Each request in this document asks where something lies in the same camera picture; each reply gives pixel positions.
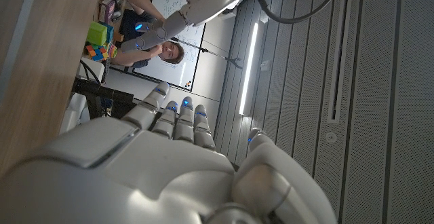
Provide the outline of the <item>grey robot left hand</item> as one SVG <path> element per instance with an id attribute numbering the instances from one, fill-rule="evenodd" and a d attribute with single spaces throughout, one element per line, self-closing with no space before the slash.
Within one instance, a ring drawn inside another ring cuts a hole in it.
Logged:
<path id="1" fill-rule="evenodd" d="M 121 22 L 121 31 L 127 35 L 121 44 L 122 52 L 143 51 L 168 41 L 187 26 L 180 12 L 174 12 L 165 21 L 145 22 L 136 13 L 127 13 Z"/>

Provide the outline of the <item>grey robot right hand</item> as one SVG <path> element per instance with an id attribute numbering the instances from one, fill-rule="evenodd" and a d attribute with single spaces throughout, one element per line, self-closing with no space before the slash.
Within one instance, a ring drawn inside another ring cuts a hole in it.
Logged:
<path id="1" fill-rule="evenodd" d="M 260 128 L 235 168 L 202 105 L 160 83 L 121 119 L 99 117 L 1 178 L 2 223 L 335 223 L 313 177 Z"/>

